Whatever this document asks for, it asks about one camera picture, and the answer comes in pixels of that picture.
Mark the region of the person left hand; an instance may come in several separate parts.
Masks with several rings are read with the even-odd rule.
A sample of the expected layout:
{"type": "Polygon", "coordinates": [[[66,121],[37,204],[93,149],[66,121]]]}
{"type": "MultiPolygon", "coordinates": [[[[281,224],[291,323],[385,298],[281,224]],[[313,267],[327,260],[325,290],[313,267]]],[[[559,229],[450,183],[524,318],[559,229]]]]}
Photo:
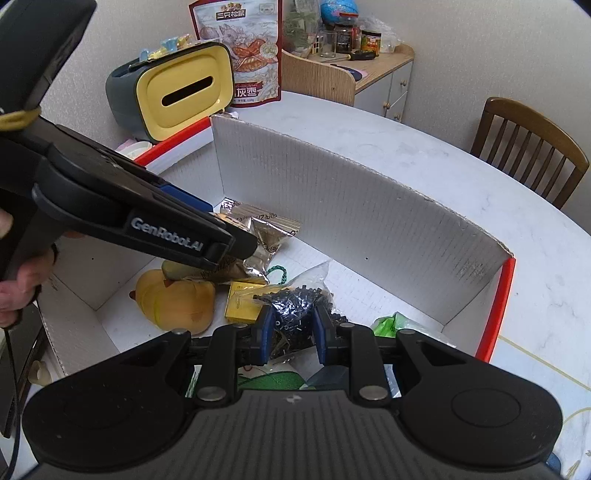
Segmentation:
{"type": "MultiPolygon", "coordinates": [[[[19,227],[16,215],[20,211],[10,208],[1,210],[1,265],[5,267],[12,254],[13,239],[11,231],[15,226],[19,227]]],[[[36,298],[36,292],[41,284],[52,273],[59,249],[52,244],[48,249],[37,256],[26,259],[16,271],[14,277],[10,276],[1,282],[1,327],[11,328],[19,320],[19,311],[25,308],[36,298]]]]}

